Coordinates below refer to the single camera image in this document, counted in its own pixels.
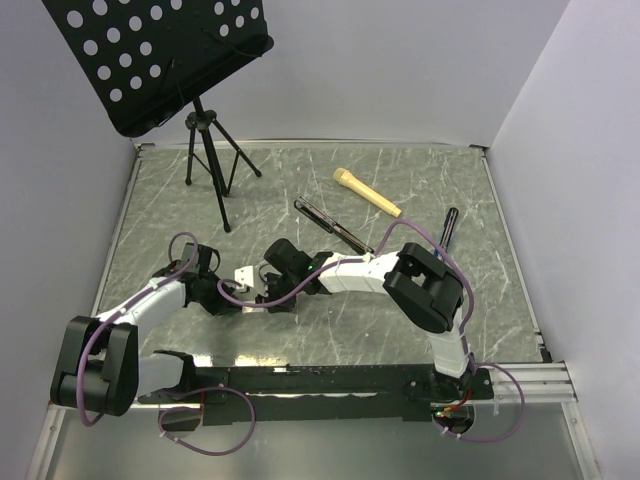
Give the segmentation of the black stapler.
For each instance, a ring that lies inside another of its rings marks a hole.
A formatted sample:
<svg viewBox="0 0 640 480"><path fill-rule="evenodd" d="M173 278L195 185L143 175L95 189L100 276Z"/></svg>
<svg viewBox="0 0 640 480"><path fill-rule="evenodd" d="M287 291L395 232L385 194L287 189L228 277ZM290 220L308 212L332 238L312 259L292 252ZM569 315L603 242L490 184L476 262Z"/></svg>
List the black stapler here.
<svg viewBox="0 0 640 480"><path fill-rule="evenodd" d="M339 222L322 212L314 205L312 205L304 197L298 197L294 201L294 208L300 213L305 215L321 229L329 234L335 235L341 241L346 243L352 250L359 255L365 255L367 253L373 253L374 249L368 246L365 242L357 238L353 233L348 231Z"/></svg>

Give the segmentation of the small staple box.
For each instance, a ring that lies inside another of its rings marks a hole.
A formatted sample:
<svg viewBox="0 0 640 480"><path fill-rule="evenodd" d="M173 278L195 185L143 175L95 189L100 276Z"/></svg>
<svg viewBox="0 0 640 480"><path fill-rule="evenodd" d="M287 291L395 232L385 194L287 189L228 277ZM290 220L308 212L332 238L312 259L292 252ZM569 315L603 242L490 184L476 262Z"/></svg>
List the small staple box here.
<svg viewBox="0 0 640 480"><path fill-rule="evenodd" d="M242 307L243 314L265 313L265 312L267 312L267 310L264 308Z"/></svg>

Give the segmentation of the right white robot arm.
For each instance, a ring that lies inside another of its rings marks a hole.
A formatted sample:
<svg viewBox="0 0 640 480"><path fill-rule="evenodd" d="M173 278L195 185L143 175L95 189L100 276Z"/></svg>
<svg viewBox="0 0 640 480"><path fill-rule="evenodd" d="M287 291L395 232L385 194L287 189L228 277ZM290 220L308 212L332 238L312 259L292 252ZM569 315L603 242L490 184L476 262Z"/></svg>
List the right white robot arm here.
<svg viewBox="0 0 640 480"><path fill-rule="evenodd" d="M425 331L438 372L438 390L448 398L466 392L472 377L470 351L462 326L463 285L456 273L413 242L380 256L324 251L311 257L286 239L274 242L255 266L250 287L260 302L275 301L311 274L303 287L308 295L345 292L385 294L405 316Z"/></svg>

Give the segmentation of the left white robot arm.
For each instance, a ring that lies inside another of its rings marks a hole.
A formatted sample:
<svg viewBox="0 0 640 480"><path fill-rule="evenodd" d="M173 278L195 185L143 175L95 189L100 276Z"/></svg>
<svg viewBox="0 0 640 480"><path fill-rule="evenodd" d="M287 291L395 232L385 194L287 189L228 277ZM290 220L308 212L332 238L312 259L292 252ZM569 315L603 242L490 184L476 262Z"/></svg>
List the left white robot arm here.
<svg viewBox="0 0 640 480"><path fill-rule="evenodd" d="M192 398L198 387L191 354L156 350L142 357L150 332L191 303L211 315L237 308L217 290L211 261L217 250L185 244L182 256L157 271L145 287L119 306L96 317L69 321L50 387L58 406L84 407L85 413L121 416L136 399L163 390L177 402Z"/></svg>

